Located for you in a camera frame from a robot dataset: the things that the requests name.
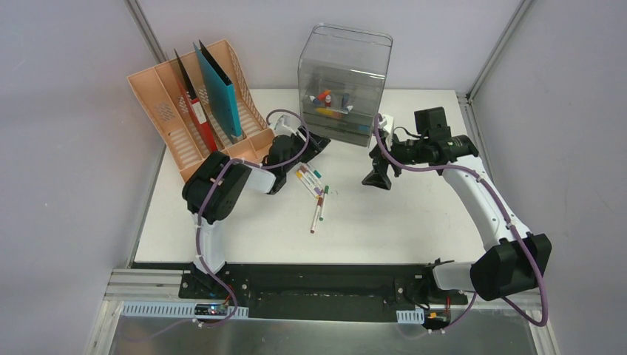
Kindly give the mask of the blue white small bottle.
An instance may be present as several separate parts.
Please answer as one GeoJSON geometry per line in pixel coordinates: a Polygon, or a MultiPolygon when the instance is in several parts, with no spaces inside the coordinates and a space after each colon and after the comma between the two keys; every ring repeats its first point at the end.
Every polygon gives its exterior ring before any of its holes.
{"type": "Polygon", "coordinates": [[[311,96],[310,100],[314,105],[320,106],[322,104],[322,102],[316,96],[311,96]]]}

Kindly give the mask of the red orange small bottle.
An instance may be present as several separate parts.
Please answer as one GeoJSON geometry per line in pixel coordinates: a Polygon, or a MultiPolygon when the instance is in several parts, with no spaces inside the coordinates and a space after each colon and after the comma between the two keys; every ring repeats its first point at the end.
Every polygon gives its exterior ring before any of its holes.
{"type": "Polygon", "coordinates": [[[331,94],[331,91],[329,89],[321,92],[320,94],[318,94],[317,98],[321,101],[324,101],[326,99],[327,96],[329,96],[331,94]]]}

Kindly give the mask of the dark blue small bottle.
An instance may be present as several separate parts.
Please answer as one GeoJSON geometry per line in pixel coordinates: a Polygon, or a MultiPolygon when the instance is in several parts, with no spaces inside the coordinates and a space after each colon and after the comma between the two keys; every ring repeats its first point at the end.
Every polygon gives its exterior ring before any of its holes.
{"type": "Polygon", "coordinates": [[[350,94],[345,92],[342,95],[342,100],[341,100],[341,108],[342,109],[348,109],[349,100],[350,100],[350,94]]]}

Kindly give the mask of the smoked clear drawer box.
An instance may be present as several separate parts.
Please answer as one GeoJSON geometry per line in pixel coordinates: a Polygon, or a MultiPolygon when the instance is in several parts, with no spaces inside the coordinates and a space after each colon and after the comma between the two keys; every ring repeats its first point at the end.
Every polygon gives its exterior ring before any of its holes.
{"type": "Polygon", "coordinates": [[[336,24],[317,24],[299,57],[298,87],[301,116],[313,133],[331,140],[369,146],[373,119],[379,111],[387,79],[393,37],[336,24]],[[314,105],[310,97],[331,91],[331,107],[314,105]],[[342,95],[350,94],[347,112],[342,95]],[[344,112],[341,119],[320,115],[316,108],[344,112]],[[362,133],[358,125],[370,127],[362,133]]]}

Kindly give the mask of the teal folder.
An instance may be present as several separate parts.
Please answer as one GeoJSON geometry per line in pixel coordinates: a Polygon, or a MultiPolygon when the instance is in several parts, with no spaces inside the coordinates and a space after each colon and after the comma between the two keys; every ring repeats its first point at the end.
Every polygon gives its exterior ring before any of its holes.
{"type": "Polygon", "coordinates": [[[198,46],[194,44],[194,50],[203,76],[211,114],[228,141],[231,144],[238,143],[244,134],[234,84],[201,40],[198,41],[198,46]]]}

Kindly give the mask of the red folder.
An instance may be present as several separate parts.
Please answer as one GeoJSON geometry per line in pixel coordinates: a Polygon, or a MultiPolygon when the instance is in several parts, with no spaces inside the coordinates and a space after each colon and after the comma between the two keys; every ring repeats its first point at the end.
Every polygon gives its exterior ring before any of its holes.
{"type": "Polygon", "coordinates": [[[201,100],[197,96],[195,88],[186,71],[186,68],[177,51],[174,52],[176,57],[176,65],[180,71],[181,82],[179,88],[185,105],[189,111],[190,118],[194,124],[194,127],[198,131],[203,146],[209,151],[209,153],[219,150],[219,146],[214,136],[214,131],[209,123],[206,111],[204,110],[201,100]]]}

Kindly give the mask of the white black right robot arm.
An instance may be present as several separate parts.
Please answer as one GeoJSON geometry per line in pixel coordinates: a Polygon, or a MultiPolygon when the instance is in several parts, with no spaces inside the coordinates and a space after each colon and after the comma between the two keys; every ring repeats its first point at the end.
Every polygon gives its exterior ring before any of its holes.
{"type": "Polygon", "coordinates": [[[433,266],[431,276],[419,284],[423,299],[437,303],[449,290],[458,290],[490,301],[542,289],[552,251],[549,238],[533,234],[519,221],[489,179],[475,144],[466,135],[451,133],[443,107],[416,111],[414,118],[417,133],[400,141],[388,118],[376,115],[376,145],[369,154],[373,169],[363,184],[389,190],[389,168],[395,176],[404,170],[437,172],[461,199],[485,251],[475,262],[433,266]]]}

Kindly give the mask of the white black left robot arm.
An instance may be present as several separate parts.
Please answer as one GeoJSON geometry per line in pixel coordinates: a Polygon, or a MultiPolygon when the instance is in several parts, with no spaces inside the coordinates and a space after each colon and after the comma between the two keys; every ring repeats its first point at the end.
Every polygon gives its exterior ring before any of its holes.
{"type": "Polygon", "coordinates": [[[197,289],[206,298],[217,299],[226,288],[226,280],[217,273],[226,264],[221,225],[242,192],[250,189],[265,195],[276,194],[287,182],[293,167],[310,162],[330,142],[329,138],[314,133],[304,138],[296,134],[278,135],[259,163],[214,152],[186,181],[182,197],[195,222],[194,266],[203,272],[197,289]]]}

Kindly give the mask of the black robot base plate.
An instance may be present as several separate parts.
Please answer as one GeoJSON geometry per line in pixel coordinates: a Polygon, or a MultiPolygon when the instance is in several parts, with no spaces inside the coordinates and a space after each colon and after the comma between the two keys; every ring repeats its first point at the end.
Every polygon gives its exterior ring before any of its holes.
{"type": "Polygon", "coordinates": [[[191,264],[181,299],[221,300],[250,318],[394,322],[397,312],[466,305],[459,291],[435,285],[431,264],[323,265],[226,263],[213,280],[191,264]]]}

